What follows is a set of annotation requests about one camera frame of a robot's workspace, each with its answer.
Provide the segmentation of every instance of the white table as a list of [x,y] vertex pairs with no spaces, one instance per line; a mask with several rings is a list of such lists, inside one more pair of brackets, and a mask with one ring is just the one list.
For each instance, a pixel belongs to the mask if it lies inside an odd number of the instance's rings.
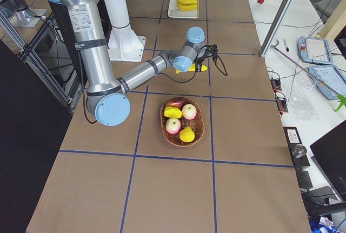
[[[265,0],[263,4],[259,4],[257,0],[249,0],[261,44],[269,31],[270,24],[259,22],[272,23],[281,1],[282,0]],[[309,0],[294,0],[284,18],[283,24],[302,27],[313,25],[319,20],[320,17]],[[312,37],[317,35],[318,31],[322,28],[322,24],[322,22],[317,24],[316,28],[319,28],[313,33]],[[283,44],[283,39],[285,38],[290,49],[287,54],[293,59],[298,59],[298,39],[301,36],[308,36],[314,27],[315,26],[296,28],[281,26],[276,35],[276,39],[280,42],[278,47],[282,51],[285,51],[285,46]],[[329,46],[331,50],[337,48],[334,41],[329,41]],[[340,54],[340,51],[336,49],[333,53]],[[346,61],[342,56],[333,55],[332,57],[336,66],[346,70]],[[296,66],[293,63],[290,63],[288,59],[273,50],[268,51],[265,56],[265,62],[268,70],[272,68],[275,72],[279,73],[281,77],[293,75],[296,70]],[[301,60],[299,64],[304,67],[310,66],[310,64],[303,63]],[[292,88],[292,94],[288,103],[289,113],[284,114],[281,121],[284,127],[297,127],[302,143],[308,149],[307,155],[311,167],[307,168],[306,171],[309,172],[313,184],[312,189],[318,189],[329,185],[329,183],[311,160],[313,154],[310,150],[310,145],[346,119],[346,108],[343,107],[339,112],[334,112],[334,109],[338,106],[338,102],[326,100],[316,87],[311,86],[311,82],[304,72],[300,72],[296,75],[293,84],[292,80],[293,76],[281,79],[283,93],[287,98],[290,96],[290,90]],[[298,101],[294,100],[295,96],[307,97],[308,105],[306,107],[306,112],[309,113],[307,116],[303,117],[297,115],[299,107],[296,106]]]

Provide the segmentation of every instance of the yellow banana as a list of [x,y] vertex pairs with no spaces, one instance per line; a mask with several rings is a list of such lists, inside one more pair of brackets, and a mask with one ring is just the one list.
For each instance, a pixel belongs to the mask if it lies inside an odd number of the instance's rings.
[[198,0],[177,0],[181,5],[198,4]]
[[178,5],[178,9],[180,10],[195,10],[198,8],[198,5],[197,4],[190,4],[190,5],[182,5],[180,3],[177,3]]
[[[204,64],[202,64],[201,71],[204,72],[204,71],[207,71],[207,69],[208,69],[208,67],[205,66]],[[196,64],[193,63],[188,71],[194,72],[195,70],[196,70]]]

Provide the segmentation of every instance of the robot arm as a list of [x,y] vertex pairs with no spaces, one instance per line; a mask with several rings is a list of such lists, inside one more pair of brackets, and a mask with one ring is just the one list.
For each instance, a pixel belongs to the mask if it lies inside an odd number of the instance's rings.
[[195,58],[204,55],[204,49],[201,49],[204,32],[201,28],[193,27],[189,29],[187,41],[180,50],[162,51],[157,57],[115,79],[97,9],[99,0],[49,1],[61,3],[68,9],[76,37],[76,49],[82,55],[89,81],[86,90],[87,107],[104,125],[118,125],[127,118],[130,113],[130,102],[125,96],[127,92],[171,65],[186,72]]

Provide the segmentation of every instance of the robot label sticker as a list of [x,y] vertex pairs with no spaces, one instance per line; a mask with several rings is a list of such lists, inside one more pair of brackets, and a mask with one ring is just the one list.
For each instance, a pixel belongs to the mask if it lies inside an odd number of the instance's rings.
[[74,28],[74,32],[92,30],[90,9],[87,6],[79,6],[77,8],[69,10],[71,23]]

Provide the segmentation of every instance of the white plate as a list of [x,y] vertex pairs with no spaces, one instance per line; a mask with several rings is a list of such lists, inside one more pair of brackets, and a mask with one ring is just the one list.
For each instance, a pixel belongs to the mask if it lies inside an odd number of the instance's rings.
[[177,0],[169,0],[168,17],[170,18],[198,18],[198,7],[195,10],[178,9]]

